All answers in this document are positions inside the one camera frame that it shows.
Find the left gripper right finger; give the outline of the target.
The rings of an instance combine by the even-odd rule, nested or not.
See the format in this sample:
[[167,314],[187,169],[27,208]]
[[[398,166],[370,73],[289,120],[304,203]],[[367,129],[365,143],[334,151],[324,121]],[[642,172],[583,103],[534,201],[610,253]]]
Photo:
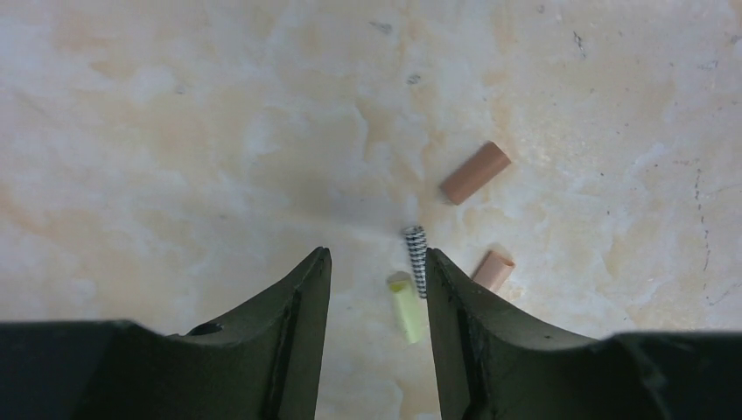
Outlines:
[[739,332],[592,339],[546,323],[426,256],[445,419],[738,419]]

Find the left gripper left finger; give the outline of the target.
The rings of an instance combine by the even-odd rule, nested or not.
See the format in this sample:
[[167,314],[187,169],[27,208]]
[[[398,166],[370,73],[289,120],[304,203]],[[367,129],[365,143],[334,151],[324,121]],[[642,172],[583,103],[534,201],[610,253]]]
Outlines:
[[129,320],[4,322],[4,419],[311,419],[332,258],[186,334]]

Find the yellow pen cap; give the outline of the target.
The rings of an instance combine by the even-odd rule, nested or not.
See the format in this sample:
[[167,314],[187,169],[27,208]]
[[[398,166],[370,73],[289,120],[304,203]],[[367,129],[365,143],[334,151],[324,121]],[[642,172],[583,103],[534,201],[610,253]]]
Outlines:
[[417,288],[411,276],[398,271],[387,280],[388,291],[394,305],[397,324],[408,343],[419,342],[423,337],[422,312],[418,303]]

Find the houndstooth pen cap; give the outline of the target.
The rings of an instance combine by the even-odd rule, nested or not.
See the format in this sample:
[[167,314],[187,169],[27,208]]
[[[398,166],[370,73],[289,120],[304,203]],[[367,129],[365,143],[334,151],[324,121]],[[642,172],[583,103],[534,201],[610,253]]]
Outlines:
[[422,226],[407,227],[402,231],[409,253],[410,267],[417,294],[421,299],[428,297],[426,281],[427,237]]

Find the brown pen cap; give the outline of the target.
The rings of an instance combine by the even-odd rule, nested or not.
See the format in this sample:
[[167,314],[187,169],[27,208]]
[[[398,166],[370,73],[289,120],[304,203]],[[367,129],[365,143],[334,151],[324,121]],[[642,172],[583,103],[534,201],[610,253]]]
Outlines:
[[439,189],[453,205],[460,205],[511,163],[511,159],[498,145],[487,142],[449,175]]

